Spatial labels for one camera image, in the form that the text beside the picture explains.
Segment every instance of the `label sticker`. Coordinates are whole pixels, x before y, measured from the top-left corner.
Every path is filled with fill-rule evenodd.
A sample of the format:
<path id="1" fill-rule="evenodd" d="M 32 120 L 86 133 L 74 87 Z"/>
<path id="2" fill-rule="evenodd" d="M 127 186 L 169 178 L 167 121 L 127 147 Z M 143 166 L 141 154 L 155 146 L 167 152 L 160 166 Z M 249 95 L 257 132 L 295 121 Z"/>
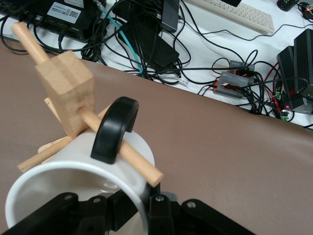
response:
<path id="1" fill-rule="evenodd" d="M 80 10 L 77 10 L 69 6 L 65 6 L 58 2 L 54 2 L 53 5 L 50 7 L 47 15 L 74 24 L 76 23 L 80 13 L 81 13 Z"/>
<path id="2" fill-rule="evenodd" d="M 188 80 L 186 79 L 183 79 L 183 78 L 179 78 L 178 79 L 178 82 L 184 86 L 187 86 L 188 85 Z"/>
<path id="3" fill-rule="evenodd" d="M 65 3 L 84 8 L 84 0 L 64 0 Z"/>

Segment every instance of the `mug rim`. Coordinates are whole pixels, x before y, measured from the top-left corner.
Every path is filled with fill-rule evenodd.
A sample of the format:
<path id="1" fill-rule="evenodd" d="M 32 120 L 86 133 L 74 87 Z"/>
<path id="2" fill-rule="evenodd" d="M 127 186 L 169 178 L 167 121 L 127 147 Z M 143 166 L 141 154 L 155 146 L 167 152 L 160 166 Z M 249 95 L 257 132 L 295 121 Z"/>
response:
<path id="1" fill-rule="evenodd" d="M 135 193 L 135 191 L 124 181 L 122 181 L 119 177 L 114 175 L 109 171 L 105 171 L 101 167 L 90 165 L 88 163 L 82 162 L 73 162 L 73 161 L 57 161 L 57 162 L 47 162 L 41 165 L 38 165 L 29 171 L 25 172 L 21 175 L 15 183 L 12 185 L 9 193 L 7 195 L 7 199 L 5 202 L 5 218 L 9 228 L 13 227 L 18 221 L 15 220 L 13 208 L 14 203 L 18 197 L 18 193 L 23 185 L 30 180 L 31 178 L 35 177 L 38 174 L 52 171 L 52 170 L 59 170 L 59 169 L 74 169 L 74 170 L 82 170 L 85 172 L 89 172 L 100 177 L 106 178 L 111 180 L 113 183 L 118 185 L 118 187 L 123 190 L 131 201 L 134 203 L 138 212 L 140 214 L 142 220 L 143 231 L 145 234 L 148 232 L 148 216 L 144 207 L 144 204 L 140 197 Z"/>

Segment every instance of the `teal cable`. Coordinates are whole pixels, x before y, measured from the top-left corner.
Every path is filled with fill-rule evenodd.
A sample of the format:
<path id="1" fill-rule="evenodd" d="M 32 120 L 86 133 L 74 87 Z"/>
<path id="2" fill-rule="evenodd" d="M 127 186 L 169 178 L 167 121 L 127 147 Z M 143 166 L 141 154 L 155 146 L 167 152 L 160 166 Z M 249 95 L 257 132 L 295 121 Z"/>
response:
<path id="1" fill-rule="evenodd" d="M 109 20 L 113 23 L 113 25 L 115 26 L 115 28 L 116 28 L 117 30 L 119 30 L 120 27 L 119 27 L 118 24 L 113 20 L 113 18 L 112 18 L 110 15 L 108 15 L 108 12 L 106 11 L 106 9 L 105 9 L 104 6 L 102 5 L 102 3 L 99 2 L 98 0 L 93 0 L 93 1 L 97 4 L 98 8 L 109 18 Z M 126 45 L 127 45 L 127 46 L 129 47 L 129 49 L 131 50 L 131 53 L 133 54 L 134 59 L 135 59 L 138 63 L 140 63 L 140 62 L 139 62 L 139 59 L 138 59 L 138 57 L 137 57 L 137 55 L 136 55 L 136 53 L 135 53 L 135 51 L 134 51 L 134 49 L 133 49 L 133 47 L 132 47 L 132 45 L 130 44 L 130 42 L 129 42 L 128 39 L 126 38 L 126 36 L 125 36 L 125 34 L 123 33 L 123 31 L 120 30 L 119 33 L 120 33 L 121 36 L 123 37 L 123 39 L 124 39 Z M 141 65 L 139 65 L 139 64 L 138 64 L 138 69 L 139 69 L 139 72 L 142 74 L 142 73 L 143 73 L 143 70 L 142 70 Z"/>

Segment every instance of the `wooden block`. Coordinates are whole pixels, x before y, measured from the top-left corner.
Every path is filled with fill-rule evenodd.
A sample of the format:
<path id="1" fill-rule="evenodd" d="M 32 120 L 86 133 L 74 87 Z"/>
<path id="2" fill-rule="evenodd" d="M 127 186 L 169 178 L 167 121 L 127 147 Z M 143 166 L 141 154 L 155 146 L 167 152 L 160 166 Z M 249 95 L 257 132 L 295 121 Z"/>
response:
<path id="1" fill-rule="evenodd" d="M 93 74 L 72 51 L 38 64 L 36 70 L 67 135 L 75 138 L 87 129 L 77 110 L 86 106 L 94 111 Z"/>

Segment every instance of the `wooden stick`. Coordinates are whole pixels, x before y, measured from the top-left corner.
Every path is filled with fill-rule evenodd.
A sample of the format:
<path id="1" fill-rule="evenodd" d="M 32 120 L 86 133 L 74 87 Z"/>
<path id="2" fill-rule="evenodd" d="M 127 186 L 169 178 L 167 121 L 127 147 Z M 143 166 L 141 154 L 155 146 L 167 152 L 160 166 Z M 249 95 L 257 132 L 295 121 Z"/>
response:
<path id="1" fill-rule="evenodd" d="M 25 162 L 18 165 L 18 168 L 25 172 L 31 168 L 33 168 L 36 165 L 39 165 L 49 157 L 53 156 L 57 152 L 59 152 L 62 148 L 64 148 L 66 145 L 68 145 L 72 141 L 72 138 L 67 136 L 61 141 L 55 143 L 51 147 L 45 149 L 44 151 L 36 154 L 35 156 L 31 157 L 30 159 L 26 160 Z"/>
<path id="2" fill-rule="evenodd" d="M 109 105 L 107 108 L 105 108 L 104 110 L 102 110 L 99 113 L 99 118 L 102 119 L 104 117 L 104 115 L 106 114 L 106 112 L 107 112 L 107 110 L 109 109 L 110 106 L 111 105 Z M 49 103 L 49 108 L 51 110 L 53 110 L 54 107 L 53 107 L 52 102 Z M 18 168 L 22 172 L 26 172 L 27 170 L 29 170 L 29 169 L 39 165 L 43 161 L 45 161 L 45 160 L 49 159 L 50 157 L 52 157 L 54 154 L 56 154 L 62 148 L 64 148 L 66 145 L 68 145 L 72 140 L 73 139 L 71 137 L 66 136 L 66 137 L 63 137 L 63 138 L 58 139 L 56 141 L 53 141 L 52 143 L 48 143 L 48 144 L 43 145 L 43 146 L 46 146 L 46 145 L 50 145 L 50 146 L 47 147 L 46 149 L 44 149 L 41 152 L 39 152 L 39 150 L 38 150 L 38 154 L 36 154 L 35 156 L 33 156 L 33 157 L 29 158 L 28 160 L 26 160 L 26 161 L 22 162 L 21 164 L 19 164 Z"/>
<path id="3" fill-rule="evenodd" d="M 77 110 L 77 112 L 92 130 L 95 132 L 98 131 L 101 119 L 97 115 L 95 115 L 87 107 L 81 107 Z M 156 187 L 163 179 L 164 174 L 124 140 L 122 140 L 119 154 L 135 170 L 137 170 L 137 172 L 143 176 L 152 187 Z"/>
<path id="4" fill-rule="evenodd" d="M 45 103 L 47 104 L 47 106 L 51 110 L 51 112 L 55 115 L 57 120 L 61 123 L 60 117 L 59 117 L 57 111 L 55 110 L 53 103 L 49 97 L 45 99 Z"/>
<path id="5" fill-rule="evenodd" d="M 58 139 L 58 140 L 56 140 L 56 141 L 52 141 L 52 142 L 50 142 L 50 143 L 44 144 L 43 146 L 39 147 L 38 153 L 41 153 L 41 152 L 44 151 L 45 149 L 51 147 L 52 145 L 56 144 L 56 143 L 59 142 L 59 141 L 62 141 L 62 140 L 63 140 L 64 138 L 66 138 L 66 137 L 67 137 L 67 136 L 65 136 L 65 137 L 63 137 L 63 138 L 60 138 L 60 139 Z"/>
<path id="6" fill-rule="evenodd" d="M 41 64 L 47 60 L 49 60 L 48 55 L 41 48 L 41 46 L 37 43 L 34 37 L 29 37 L 29 30 L 24 26 L 24 23 L 19 22 L 12 25 L 12 31 L 15 35 L 23 40 L 20 40 L 23 47 L 27 50 L 36 64 Z"/>

